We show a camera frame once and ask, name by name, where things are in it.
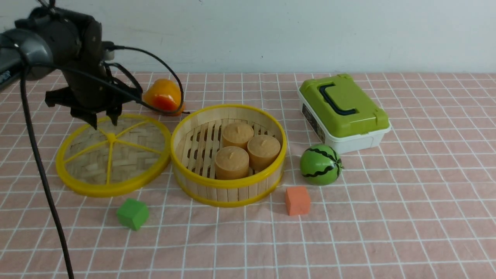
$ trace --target orange candle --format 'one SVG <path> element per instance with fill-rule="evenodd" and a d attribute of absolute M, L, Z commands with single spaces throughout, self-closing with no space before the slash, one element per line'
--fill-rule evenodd
<path fill-rule="evenodd" d="M 223 147 L 215 155 L 217 179 L 240 179 L 248 176 L 249 156 L 246 150 L 237 146 Z"/>
<path fill-rule="evenodd" d="M 281 151 L 281 143 L 274 137 L 259 135 L 250 139 L 247 148 L 250 167 L 262 171 L 275 161 Z"/>
<path fill-rule="evenodd" d="M 246 150 L 253 137 L 253 128 L 247 123 L 234 122 L 222 127 L 222 146 L 237 146 Z"/>

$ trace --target yellow rim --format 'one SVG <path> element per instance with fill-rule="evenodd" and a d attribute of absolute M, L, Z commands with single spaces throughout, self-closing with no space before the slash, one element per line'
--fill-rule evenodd
<path fill-rule="evenodd" d="M 188 188 L 186 186 L 184 186 L 180 181 L 179 179 L 177 179 L 177 174 L 174 172 L 174 176 L 179 184 L 179 187 L 181 187 L 181 189 L 192 199 L 194 199 L 195 201 L 197 202 L 200 202 L 202 204 L 206 204 L 208 206 L 213 206 L 213 207 L 218 207 L 218 208 L 236 208 L 236 207 L 244 207 L 244 206 L 247 206 L 247 205 L 250 205 L 250 204 L 253 204 L 253 203 L 256 203 L 260 200 L 262 200 L 263 198 L 267 197 L 268 195 L 270 195 L 270 193 L 272 193 L 276 188 L 277 188 L 277 185 L 279 184 L 279 182 L 281 182 L 281 179 L 282 179 L 282 176 L 284 175 L 284 172 L 281 172 L 281 175 L 279 176 L 279 178 L 277 179 L 276 183 L 274 183 L 274 185 L 272 185 L 267 191 L 265 191 L 263 194 L 261 195 L 258 195 L 254 198 L 251 198 L 251 199 L 248 199 L 248 200 L 244 200 L 244 201 L 240 201 L 240 202 L 217 202 L 217 201 L 213 201 L 213 200 L 209 200 L 209 199 L 206 199 L 206 198 L 202 198 L 198 195 L 195 195 L 193 194 L 190 190 L 188 190 Z"/>
<path fill-rule="evenodd" d="M 222 108 L 222 107 L 236 107 L 236 108 L 244 108 L 244 109 L 254 110 L 254 111 L 258 111 L 261 114 L 265 115 L 266 117 L 270 118 L 270 120 L 272 120 L 277 125 L 277 128 L 279 128 L 279 130 L 281 131 L 281 134 L 282 134 L 282 145 L 281 145 L 281 152 L 279 153 L 279 156 L 277 156 L 275 161 L 269 167 L 264 169 L 263 171 L 261 171 L 257 174 L 254 174 L 254 175 L 250 175 L 250 176 L 245 177 L 245 178 L 241 178 L 241 179 L 217 180 L 217 179 L 212 179 L 212 178 L 208 178 L 208 177 L 203 177 L 201 175 L 198 175 L 198 174 L 193 173 L 190 170 L 188 170 L 185 166 L 183 166 L 183 164 L 181 164 L 181 162 L 179 162 L 179 159 L 176 156 L 176 153 L 171 152 L 172 163 L 174 164 L 174 166 L 176 166 L 176 169 L 179 170 L 189 180 L 196 182 L 198 184 L 201 184 L 203 186 L 212 187 L 212 188 L 224 188 L 224 189 L 241 188 L 241 187 L 246 187 L 248 185 L 258 183 L 259 181 L 269 177 L 272 173 L 274 173 L 277 170 L 277 168 L 279 166 L 281 166 L 281 164 L 284 162 L 284 158 L 286 157 L 286 149 L 287 149 L 286 133 L 284 132 L 284 129 L 282 128 L 281 124 L 279 124 L 279 122 L 272 115 L 270 115 L 270 114 L 268 114 L 268 113 L 266 113 L 260 109 L 257 109 L 257 108 L 251 107 L 251 106 L 247 106 L 247 105 L 236 105 L 236 104 L 223 104 L 223 105 L 209 106 L 209 107 L 203 108 L 201 110 L 198 110 L 198 111 L 188 115 L 181 122 L 179 122 L 177 127 L 174 129 L 174 132 L 172 133 L 172 138 L 174 139 L 176 137 L 177 131 L 189 119 L 195 117 L 196 115 L 198 115 L 204 111 L 212 110 L 212 109 L 216 109 L 216 108 Z M 173 149 L 174 149 L 174 143 L 171 140 L 170 150 L 173 150 Z"/>
<path fill-rule="evenodd" d="M 115 196 L 120 196 L 124 195 L 127 193 L 130 193 L 132 191 L 135 191 L 137 189 L 142 188 L 146 184 L 150 183 L 152 180 L 154 180 L 157 176 L 159 176 L 162 171 L 167 167 L 167 164 L 169 163 L 170 160 L 170 145 L 167 144 L 167 141 L 171 141 L 171 133 L 167 129 L 165 125 L 162 123 L 156 121 L 153 118 L 143 116 L 143 115 L 122 115 L 121 118 L 134 118 L 134 119 L 142 119 L 143 121 L 140 122 L 139 124 L 132 125 L 131 127 L 125 129 L 122 131 L 120 134 L 116 135 L 115 137 L 112 137 L 108 134 L 106 134 L 104 131 L 100 130 L 101 133 L 103 133 L 106 137 L 107 140 L 103 142 L 99 142 L 95 145 L 92 145 L 90 147 L 87 147 L 85 150 L 79 152 L 78 154 L 72 156 L 69 159 L 64 159 L 65 158 L 65 152 L 69 148 L 70 144 L 72 141 L 79 136 L 83 131 L 86 129 L 92 129 L 91 126 L 89 125 L 83 125 L 79 129 L 77 129 L 74 133 L 72 133 L 68 138 L 64 140 L 62 143 L 57 156 L 56 156 L 56 169 L 57 173 L 60 176 L 61 180 L 67 185 L 67 187 L 71 188 L 74 192 L 89 196 L 89 197 L 96 197 L 96 198 L 106 198 L 106 197 L 115 197 Z M 98 123 L 104 122 L 104 121 L 109 121 L 110 118 L 105 117 L 102 119 L 98 120 Z M 109 183 L 110 179 L 110 173 L 107 169 L 107 183 L 106 184 L 88 184 L 86 182 L 82 182 L 80 180 L 75 179 L 72 177 L 67 170 L 65 169 L 65 164 L 67 161 L 71 160 L 73 157 L 76 157 L 78 155 L 81 155 L 82 153 L 93 149 L 95 147 L 98 147 L 102 144 L 105 144 L 107 142 L 110 142 L 110 149 L 109 149 L 109 163 L 108 163 L 108 168 L 110 168 L 111 162 L 112 162 L 112 150 L 113 150 L 113 143 L 114 142 L 120 142 L 122 143 L 123 141 L 120 141 L 118 137 L 125 132 L 135 128 L 136 126 L 143 125 L 145 123 L 153 123 L 159 130 L 162 132 L 162 135 L 165 138 L 166 144 L 164 145 L 164 150 L 154 150 L 154 149 L 149 149 L 146 148 L 145 146 L 133 144 L 130 142 L 125 142 L 125 144 L 138 147 L 150 152 L 154 153 L 159 153 L 160 157 L 158 158 L 157 162 L 150 167 L 148 170 L 143 172 L 142 174 L 129 179 L 127 181 L 119 182 L 119 183 L 114 183 L 111 184 Z"/>

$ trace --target woven bamboo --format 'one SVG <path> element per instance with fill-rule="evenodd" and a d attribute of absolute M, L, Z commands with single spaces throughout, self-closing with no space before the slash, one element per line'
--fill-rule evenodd
<path fill-rule="evenodd" d="M 75 192 L 92 197 L 129 193 L 159 175 L 169 160 L 170 133 L 161 123 L 123 115 L 114 126 L 101 119 L 98 129 L 83 126 L 57 154 L 57 171 Z"/>
<path fill-rule="evenodd" d="M 222 127 L 248 123 L 255 135 L 270 135 L 281 143 L 281 152 L 266 169 L 236 180 L 217 180 L 214 158 L 222 148 Z M 284 173 L 287 140 L 272 116 L 244 105 L 207 107 L 186 117 L 171 139 L 174 175 L 181 188 L 195 200 L 217 207 L 238 207 L 259 201 L 279 184 Z"/>

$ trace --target green cube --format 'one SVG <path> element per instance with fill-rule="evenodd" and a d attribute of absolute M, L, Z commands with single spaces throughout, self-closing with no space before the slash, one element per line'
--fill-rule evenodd
<path fill-rule="evenodd" d="M 117 210 L 117 218 L 121 225 L 137 231 L 148 220 L 150 213 L 145 203 L 135 199 L 127 199 Z"/>

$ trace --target white container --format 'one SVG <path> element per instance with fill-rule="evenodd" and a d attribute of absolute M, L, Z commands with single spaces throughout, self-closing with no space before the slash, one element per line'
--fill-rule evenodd
<path fill-rule="evenodd" d="M 345 154 L 362 149 L 377 147 L 382 141 L 384 135 L 391 130 L 391 122 L 389 121 L 389 126 L 383 130 L 344 138 L 336 138 L 325 128 L 320 118 L 317 117 L 317 114 L 313 111 L 313 108 L 308 104 L 307 100 L 303 97 L 299 90 L 298 96 L 300 98 L 300 111 L 305 116 L 307 122 L 315 131 L 320 141 L 323 144 L 332 147 L 338 154 Z"/>

